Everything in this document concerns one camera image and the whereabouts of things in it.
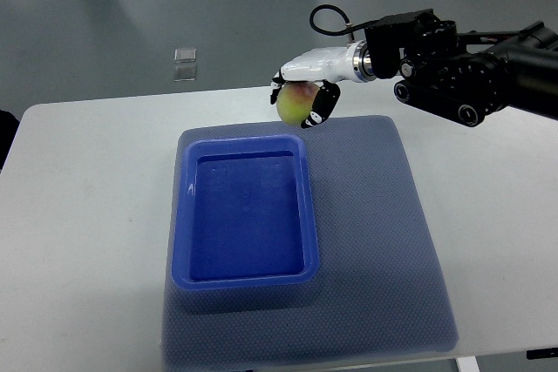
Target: gray floor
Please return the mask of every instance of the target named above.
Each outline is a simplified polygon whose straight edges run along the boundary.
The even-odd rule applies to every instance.
[[[432,7],[463,32],[536,20],[558,30],[556,0],[0,0],[0,109],[21,118],[39,103],[267,85],[294,56],[344,43],[309,27],[320,3],[342,7],[354,23]],[[319,23],[342,25],[327,12]],[[174,49],[188,46],[198,49],[198,78],[174,82]],[[558,370],[558,361],[525,354],[479,364],[482,372]],[[457,369],[447,361],[374,370]]]

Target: yellow apple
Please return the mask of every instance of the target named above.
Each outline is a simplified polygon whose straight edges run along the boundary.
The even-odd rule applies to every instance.
[[[277,95],[277,113],[287,124],[300,126],[312,110],[320,87],[311,82],[287,82]]]

